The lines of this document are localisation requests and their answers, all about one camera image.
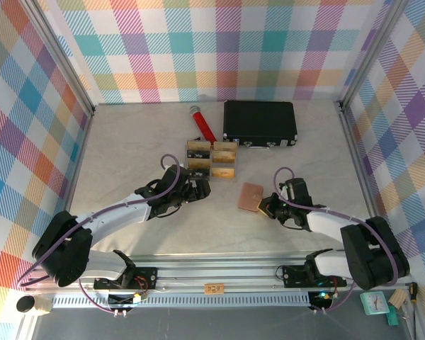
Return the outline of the aluminium frame post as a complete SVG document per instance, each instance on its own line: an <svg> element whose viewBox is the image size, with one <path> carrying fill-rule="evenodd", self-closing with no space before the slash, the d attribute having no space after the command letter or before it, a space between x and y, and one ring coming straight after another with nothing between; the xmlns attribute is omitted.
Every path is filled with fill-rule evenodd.
<svg viewBox="0 0 425 340"><path fill-rule="evenodd" d="M89 98L80 78L77 76L68 56L64 52L54 30L47 20L38 0L18 0L24 11L27 13L30 21L35 26L39 36L42 38L46 48L52 55L56 65L60 68L67 83L71 86L74 95L79 100L82 108L87 112L89 117L94 116L95 105Z"/></svg>
<svg viewBox="0 0 425 340"><path fill-rule="evenodd" d="M392 0L386 15L382 19L380 27L376 30L373 39L370 41L368 50L363 56L363 60L356 70L355 75L351 79L347 91L343 95L341 111L345 113L351 106L351 102L356 97L358 90L367 77L371 67L385 46L390 33L394 29L400 16L403 14L409 0Z"/></svg>

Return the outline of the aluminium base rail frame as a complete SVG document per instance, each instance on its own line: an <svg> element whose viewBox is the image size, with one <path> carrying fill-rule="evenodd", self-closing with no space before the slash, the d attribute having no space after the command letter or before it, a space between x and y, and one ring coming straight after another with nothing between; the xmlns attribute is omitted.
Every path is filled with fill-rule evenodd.
<svg viewBox="0 0 425 340"><path fill-rule="evenodd" d="M156 267L157 283L149 293L204 293L206 283L223 283L225 293L256 293L282 290L332 290L333 288L285 288L281 266L305 266L311 251L290 253L172 254L129 256L137 267ZM82 278L59 287L41 266L30 272L23 287L35 293L67 293L84 288L89 292L129 293L138 290L95 290L94 278ZM346 290L347 286L338 288Z"/></svg>

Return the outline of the black hard case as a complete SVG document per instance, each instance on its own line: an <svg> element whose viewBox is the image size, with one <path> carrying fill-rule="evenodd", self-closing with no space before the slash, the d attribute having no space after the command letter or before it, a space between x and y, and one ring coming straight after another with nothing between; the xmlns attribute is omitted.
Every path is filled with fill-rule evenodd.
<svg viewBox="0 0 425 340"><path fill-rule="evenodd" d="M253 148L293 146L298 140L294 105L286 101L226 101L222 138Z"/></svg>

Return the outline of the light wooden block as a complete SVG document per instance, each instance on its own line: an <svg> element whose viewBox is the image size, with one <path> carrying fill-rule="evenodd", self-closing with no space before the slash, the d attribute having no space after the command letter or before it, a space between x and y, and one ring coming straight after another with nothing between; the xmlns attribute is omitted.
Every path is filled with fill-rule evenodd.
<svg viewBox="0 0 425 340"><path fill-rule="evenodd" d="M396 309L400 309L407 299L407 291L405 289L398 288L390 296L389 303Z"/></svg>

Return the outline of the black yellow screwdriver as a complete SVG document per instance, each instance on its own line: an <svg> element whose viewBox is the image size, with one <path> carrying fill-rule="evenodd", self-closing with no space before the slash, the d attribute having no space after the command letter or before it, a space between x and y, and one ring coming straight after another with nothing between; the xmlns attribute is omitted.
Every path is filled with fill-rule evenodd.
<svg viewBox="0 0 425 340"><path fill-rule="evenodd" d="M417 320L416 320L416 304L418 294L418 283L411 282L409 284L409 299L412 304L412 338L417 340Z"/></svg>

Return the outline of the aluminium side rail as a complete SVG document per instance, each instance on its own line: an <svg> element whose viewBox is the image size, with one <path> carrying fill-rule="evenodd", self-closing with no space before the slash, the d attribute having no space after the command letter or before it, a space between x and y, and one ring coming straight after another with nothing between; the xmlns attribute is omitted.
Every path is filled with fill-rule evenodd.
<svg viewBox="0 0 425 340"><path fill-rule="evenodd" d="M84 130L84 134L83 134L83 137L81 139L79 151L78 151L78 154L76 156L76 161L74 163L75 167L74 167L73 177L72 177L72 180L69 182L69 185L67 187L66 198L65 198L63 206L62 206L63 210L70 210L70 208L72 206L72 201L74 199L74 194L75 194L75 190L76 190L76 187L77 187L77 182L79 180L81 165L82 165L82 162L83 162L83 159L84 159L86 146L87 146L87 143L88 143L88 138L89 138L89 134L90 134L90 131L91 131L91 125L92 125L94 116L95 116L95 111L93 110L89 114L89 116L86 120L86 126L85 126L85 130Z"/></svg>
<svg viewBox="0 0 425 340"><path fill-rule="evenodd" d="M341 128L344 132L346 143L351 154L351 160L356 171L358 183L363 194L366 209L370 216L381 216L375 199L373 197L373 192L371 190L371 185L366 171L366 167L363 162L363 158L361 157L361 153L358 149L358 140L356 139L353 133L347 111L341 101L336 101L335 104L339 116L339 121L341 123Z"/></svg>

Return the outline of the wooden compartment organizer box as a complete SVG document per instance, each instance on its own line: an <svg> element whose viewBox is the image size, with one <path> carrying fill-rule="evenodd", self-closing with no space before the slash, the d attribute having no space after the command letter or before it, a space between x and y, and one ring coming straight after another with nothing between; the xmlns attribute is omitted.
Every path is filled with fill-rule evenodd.
<svg viewBox="0 0 425 340"><path fill-rule="evenodd" d="M213 144L211 143L211 149L210 149L210 160L211 160L211 167L209 168L209 170L212 168L212 167L225 167L225 168L233 168L234 169L234 174L235 174L235 177L236 177L236 175L237 175L237 158L236 158L236 162L234 163L234 164L218 164L218 163L213 163L212 162L212 153L213 153Z"/></svg>

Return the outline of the black round cup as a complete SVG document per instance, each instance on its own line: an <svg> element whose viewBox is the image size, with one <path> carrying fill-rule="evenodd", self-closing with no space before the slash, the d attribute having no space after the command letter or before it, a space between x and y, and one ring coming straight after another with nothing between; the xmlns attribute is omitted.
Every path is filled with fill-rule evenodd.
<svg viewBox="0 0 425 340"><path fill-rule="evenodd" d="M16 303L18 312L27 313L35 307L35 298L32 295L24 295Z"/></svg>

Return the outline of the red microphone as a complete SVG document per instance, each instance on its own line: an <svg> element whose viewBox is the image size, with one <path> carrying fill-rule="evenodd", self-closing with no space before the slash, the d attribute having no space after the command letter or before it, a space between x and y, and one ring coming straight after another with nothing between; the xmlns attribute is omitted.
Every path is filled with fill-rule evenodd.
<svg viewBox="0 0 425 340"><path fill-rule="evenodd" d="M200 108L198 106L191 106L190 115L193 118L194 122L196 123L204 139L212 144L216 142L217 138L215 137L212 130L210 129L210 126L208 125L207 121L203 117L203 114L201 113Z"/></svg>

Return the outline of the teal alarm clock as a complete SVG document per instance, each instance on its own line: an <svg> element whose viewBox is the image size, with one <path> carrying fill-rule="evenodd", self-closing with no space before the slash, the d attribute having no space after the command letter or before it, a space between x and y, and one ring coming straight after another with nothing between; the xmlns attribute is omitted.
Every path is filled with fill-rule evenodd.
<svg viewBox="0 0 425 340"><path fill-rule="evenodd" d="M383 291L368 291L360 294L360 299L366 315L386 315L390 308Z"/></svg>

